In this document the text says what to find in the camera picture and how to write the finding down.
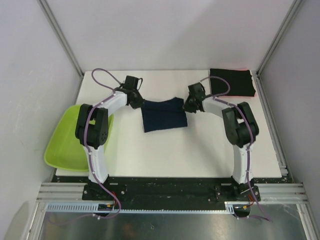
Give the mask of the navy blue t shirt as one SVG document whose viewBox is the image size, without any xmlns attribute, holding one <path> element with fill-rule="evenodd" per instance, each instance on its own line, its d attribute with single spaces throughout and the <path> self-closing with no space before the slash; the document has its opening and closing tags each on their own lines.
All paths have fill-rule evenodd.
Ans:
<svg viewBox="0 0 320 240">
<path fill-rule="evenodd" d="M 141 108 L 144 132 L 187 127 L 183 105 L 184 100 L 178 97 L 160 102 L 146 100 Z"/>
</svg>

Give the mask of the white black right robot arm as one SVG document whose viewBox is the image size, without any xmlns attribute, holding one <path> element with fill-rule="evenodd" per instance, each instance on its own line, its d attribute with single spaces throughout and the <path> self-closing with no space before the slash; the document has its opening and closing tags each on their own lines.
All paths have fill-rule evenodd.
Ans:
<svg viewBox="0 0 320 240">
<path fill-rule="evenodd" d="M 222 118 L 226 138 L 233 147 L 233 172 L 231 184 L 221 186 L 217 193 L 226 193 L 242 201 L 253 190 L 251 155 L 260 132 L 250 105 L 247 102 L 233 104 L 206 95 L 204 86 L 195 83 L 188 86 L 188 97 L 183 109 L 188 113 L 201 111 Z"/>
</svg>

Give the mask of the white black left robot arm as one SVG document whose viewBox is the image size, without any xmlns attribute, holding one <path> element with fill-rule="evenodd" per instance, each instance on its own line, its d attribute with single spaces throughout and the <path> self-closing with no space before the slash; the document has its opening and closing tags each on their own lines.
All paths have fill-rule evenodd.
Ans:
<svg viewBox="0 0 320 240">
<path fill-rule="evenodd" d="M 107 98 L 93 105 L 84 103 L 79 108 L 75 137 L 86 154 L 88 179 L 96 183 L 93 194 L 100 200 L 107 199 L 111 193 L 111 188 L 104 184 L 109 176 L 104 156 L 109 136 L 109 117 L 125 106 L 138 109 L 144 105 L 145 100 L 139 92 L 142 83 L 142 78 L 128 75 Z"/>
</svg>

